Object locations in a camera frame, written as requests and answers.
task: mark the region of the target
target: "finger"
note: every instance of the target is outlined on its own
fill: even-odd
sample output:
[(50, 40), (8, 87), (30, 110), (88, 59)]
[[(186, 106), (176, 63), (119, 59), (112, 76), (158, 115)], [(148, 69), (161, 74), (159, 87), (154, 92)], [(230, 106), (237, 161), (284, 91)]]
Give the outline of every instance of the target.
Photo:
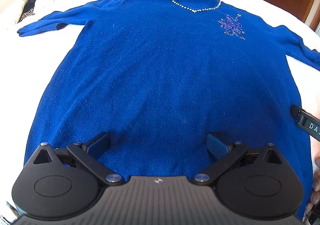
[(320, 175), (317, 175), (313, 178), (312, 188), (316, 192), (320, 191)]
[(318, 204), (320, 200), (320, 191), (318, 192), (312, 192), (311, 195), (310, 195), (310, 201), (311, 203), (313, 203), (314, 205)]
[(311, 211), (312, 207), (313, 207), (313, 204), (312, 203), (308, 203), (304, 213), (308, 214)]
[(320, 168), (320, 156), (315, 159), (315, 163)]

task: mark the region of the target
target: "bed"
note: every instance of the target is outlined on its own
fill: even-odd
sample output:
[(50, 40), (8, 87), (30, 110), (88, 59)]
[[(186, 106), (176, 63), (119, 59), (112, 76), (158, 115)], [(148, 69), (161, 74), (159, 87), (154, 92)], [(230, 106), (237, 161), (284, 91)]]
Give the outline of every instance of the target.
[[(17, 30), (53, 11), (65, 11), (90, 1), (95, 0), (55, 0), (35, 15), (1, 31), (0, 200), (13, 206), (11, 189), (23, 168), (28, 133), (38, 103), (56, 68), (73, 47), (83, 26), (68, 25), (59, 31), (24, 38), (18, 36)], [(260, 16), (273, 27), (287, 26), (303, 38), (307, 47), (320, 51), (319, 36), (288, 12), (263, 0), (222, 1)], [(302, 107), (319, 118), (320, 72), (289, 56), (287, 61), (301, 95)], [(313, 158), (320, 155), (320, 146), (313, 138), (311, 148)]]

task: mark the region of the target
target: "sweater sleeve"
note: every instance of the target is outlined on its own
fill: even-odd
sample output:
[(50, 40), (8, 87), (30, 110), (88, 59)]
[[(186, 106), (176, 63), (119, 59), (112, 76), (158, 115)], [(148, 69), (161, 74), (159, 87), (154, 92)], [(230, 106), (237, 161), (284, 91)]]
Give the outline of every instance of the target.
[(85, 25), (101, 12), (116, 9), (123, 2), (125, 0), (98, 0), (65, 12), (54, 11), (42, 19), (20, 28), (17, 33), (21, 37), (26, 37), (46, 31), (59, 30), (68, 24)]
[(320, 53), (314, 49), (310, 50), (296, 33), (285, 26), (273, 28), (274, 40), (279, 47), (284, 48), (285, 54), (303, 62), (320, 71)]

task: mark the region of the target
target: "metal screw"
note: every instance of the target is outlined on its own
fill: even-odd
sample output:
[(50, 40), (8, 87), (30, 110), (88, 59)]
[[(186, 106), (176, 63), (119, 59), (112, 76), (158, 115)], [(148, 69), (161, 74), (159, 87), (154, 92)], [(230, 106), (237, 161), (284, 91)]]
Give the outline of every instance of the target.
[(122, 179), (121, 175), (118, 175), (118, 174), (110, 174), (106, 177), (106, 180), (108, 182), (120, 182)]
[(206, 182), (206, 181), (209, 181), (210, 179), (210, 177), (205, 173), (198, 173), (195, 175), (194, 178), (197, 182)]

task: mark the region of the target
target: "patterned fabric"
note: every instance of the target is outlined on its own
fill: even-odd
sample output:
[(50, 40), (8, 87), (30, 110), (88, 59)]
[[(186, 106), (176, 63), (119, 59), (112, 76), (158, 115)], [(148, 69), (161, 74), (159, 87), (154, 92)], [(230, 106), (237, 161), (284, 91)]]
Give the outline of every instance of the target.
[(34, 13), (33, 13), (33, 8), (30, 9), (29, 11), (27, 11), (26, 13), (23, 13), (23, 14), (21, 15), (18, 23), (21, 22), (22, 20), (24, 20), (26, 17), (32, 16), (32, 15), (34, 15)]
[(241, 18), (240, 14), (238, 14), (235, 19), (230, 15), (227, 15), (227, 19), (222, 18), (221, 20), (218, 20), (218, 22), (221, 24), (221, 27), (226, 30), (224, 32), (226, 35), (236, 35), (240, 39), (245, 40), (244, 37), (239, 36), (240, 34), (244, 34), (244, 31), (242, 31), (242, 24), (238, 23), (239, 18)]

